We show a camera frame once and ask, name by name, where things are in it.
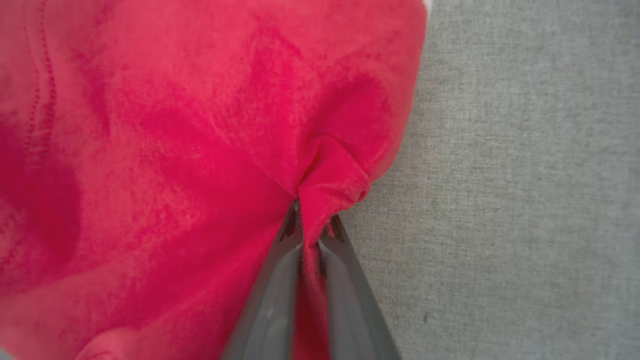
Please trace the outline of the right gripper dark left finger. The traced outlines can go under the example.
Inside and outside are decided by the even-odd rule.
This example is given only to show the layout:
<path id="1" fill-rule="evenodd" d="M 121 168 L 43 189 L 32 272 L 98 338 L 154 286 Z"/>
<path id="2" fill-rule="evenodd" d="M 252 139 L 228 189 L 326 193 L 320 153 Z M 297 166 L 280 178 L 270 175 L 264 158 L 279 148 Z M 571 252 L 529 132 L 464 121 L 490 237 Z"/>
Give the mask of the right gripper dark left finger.
<path id="1" fill-rule="evenodd" d="M 290 204 L 221 360 L 291 360 L 304 229 Z"/>

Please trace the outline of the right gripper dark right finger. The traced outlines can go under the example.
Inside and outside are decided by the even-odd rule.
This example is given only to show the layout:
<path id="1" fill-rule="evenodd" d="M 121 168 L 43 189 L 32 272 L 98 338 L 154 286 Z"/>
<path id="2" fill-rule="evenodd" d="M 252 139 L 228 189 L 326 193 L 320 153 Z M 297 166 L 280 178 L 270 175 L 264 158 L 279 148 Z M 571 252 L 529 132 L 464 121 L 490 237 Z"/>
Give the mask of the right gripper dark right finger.
<path id="1" fill-rule="evenodd" d="M 331 360 L 402 360 L 339 215 L 318 239 Z"/>

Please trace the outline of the red shorts white side stripe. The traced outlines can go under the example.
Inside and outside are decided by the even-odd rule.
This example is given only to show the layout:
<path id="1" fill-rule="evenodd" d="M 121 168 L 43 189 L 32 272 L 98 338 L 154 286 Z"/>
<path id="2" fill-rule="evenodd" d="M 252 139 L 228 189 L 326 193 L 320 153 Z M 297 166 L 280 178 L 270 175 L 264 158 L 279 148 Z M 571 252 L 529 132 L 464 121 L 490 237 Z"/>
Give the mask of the red shorts white side stripe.
<path id="1" fill-rule="evenodd" d="M 318 236 L 409 120 L 432 0 L 0 0 L 0 351 L 219 360 L 290 203 Z"/>

